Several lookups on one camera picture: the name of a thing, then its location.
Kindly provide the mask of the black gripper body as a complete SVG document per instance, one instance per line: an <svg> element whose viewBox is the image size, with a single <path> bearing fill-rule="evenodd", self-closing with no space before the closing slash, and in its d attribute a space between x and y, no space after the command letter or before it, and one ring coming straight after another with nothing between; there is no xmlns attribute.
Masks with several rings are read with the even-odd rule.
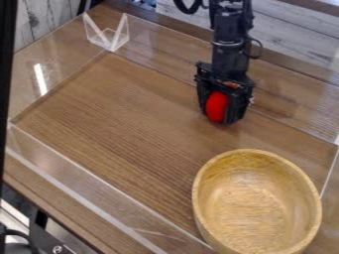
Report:
<svg viewBox="0 0 339 254"><path fill-rule="evenodd" d="M208 82L211 90L219 91L228 95L237 89L255 89L255 82L248 78L245 74L231 75L229 77L221 77L219 74L212 73L212 65L209 63L196 63L197 73L195 75L195 81L199 80Z"/></svg>

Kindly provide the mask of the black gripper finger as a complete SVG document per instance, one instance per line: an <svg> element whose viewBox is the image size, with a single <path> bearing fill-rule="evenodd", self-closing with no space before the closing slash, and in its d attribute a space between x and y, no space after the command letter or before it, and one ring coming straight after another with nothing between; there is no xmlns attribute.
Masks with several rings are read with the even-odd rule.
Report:
<svg viewBox="0 0 339 254"><path fill-rule="evenodd" d="M211 96L212 90L208 82L201 80L197 81L197 96L199 96L199 104L201 112L205 112L205 105L208 98Z"/></svg>
<svg viewBox="0 0 339 254"><path fill-rule="evenodd" d="M247 109L253 98L253 90L251 88L233 90L228 94L229 103L225 110L227 125L232 125L245 116Z"/></svg>

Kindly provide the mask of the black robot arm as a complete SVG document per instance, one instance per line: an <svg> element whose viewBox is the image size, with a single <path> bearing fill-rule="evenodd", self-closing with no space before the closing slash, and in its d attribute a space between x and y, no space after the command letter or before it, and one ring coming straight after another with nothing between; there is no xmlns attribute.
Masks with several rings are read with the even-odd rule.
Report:
<svg viewBox="0 0 339 254"><path fill-rule="evenodd" d="M195 74L199 105L207 118L223 125L232 125L245 116L253 103L255 82L248 77L253 56L251 37L253 28L252 0L193 0L191 6L183 0L173 0L177 9L193 15L200 8L209 10L211 29L213 30L212 61L196 62Z"/></svg>

